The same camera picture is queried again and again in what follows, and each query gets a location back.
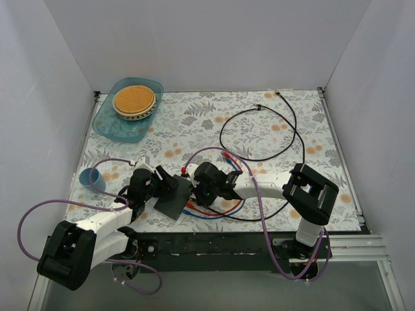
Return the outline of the black network switch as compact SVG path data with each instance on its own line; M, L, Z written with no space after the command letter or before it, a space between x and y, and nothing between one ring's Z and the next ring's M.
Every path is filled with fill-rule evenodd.
M177 182L176 187L159 197L154 209L177 221L189 201L192 184L189 180L176 174L172 178Z

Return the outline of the small blue plastic cup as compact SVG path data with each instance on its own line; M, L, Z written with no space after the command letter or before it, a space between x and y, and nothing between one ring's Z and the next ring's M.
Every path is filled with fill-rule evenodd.
M97 169L84 169L80 173L78 180L80 184L90 192L98 194L106 190L106 182Z

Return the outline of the floral patterned table mat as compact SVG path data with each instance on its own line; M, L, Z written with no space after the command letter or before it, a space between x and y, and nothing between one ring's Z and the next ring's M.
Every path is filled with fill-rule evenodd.
M327 230L359 231L357 206L316 91L165 93L144 138L120 143L91 132L81 168L97 165L109 194L128 184L129 160L149 156L177 174L186 162L229 172L220 146L249 159L255 176L301 161L339 187Z

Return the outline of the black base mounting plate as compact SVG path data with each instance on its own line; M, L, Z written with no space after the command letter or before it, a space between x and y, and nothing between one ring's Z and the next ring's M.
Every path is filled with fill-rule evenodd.
M294 240L293 232L263 233L134 233L139 260L160 272L271 271L276 259L285 273L299 260L307 262L313 247Z

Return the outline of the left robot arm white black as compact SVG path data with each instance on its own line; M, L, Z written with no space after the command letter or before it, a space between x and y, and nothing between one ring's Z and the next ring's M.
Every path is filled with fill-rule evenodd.
M90 271L107 259L140 262L143 245L129 228L151 198L163 198L178 188L178 177L162 166L134 170L129 185L103 211L78 222L60 222L47 239L37 272L62 286L76 290Z

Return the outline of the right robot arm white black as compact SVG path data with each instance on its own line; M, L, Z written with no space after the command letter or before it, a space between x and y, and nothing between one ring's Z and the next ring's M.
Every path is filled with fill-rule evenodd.
M256 198L257 191L264 198L287 200L300 214L296 236L289 244L292 256L305 258L317 249L317 240L327 225L334 208L339 187L306 164L297 163L289 172L266 173L252 177L239 170L228 174L214 164L190 164L190 177L196 203L209 207L216 198L245 200Z

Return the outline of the woven orange round basket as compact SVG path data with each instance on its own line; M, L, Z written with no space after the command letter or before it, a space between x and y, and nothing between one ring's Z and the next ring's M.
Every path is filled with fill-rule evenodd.
M118 91L112 106L123 119L138 121L150 116L156 109L157 98L153 90L146 86L128 86Z

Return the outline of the blue transparent plastic tray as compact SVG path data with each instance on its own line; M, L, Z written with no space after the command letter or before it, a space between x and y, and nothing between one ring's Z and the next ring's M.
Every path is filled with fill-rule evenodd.
M144 138L163 96L163 86L145 78L124 78L116 83L98 110L94 131L120 143Z

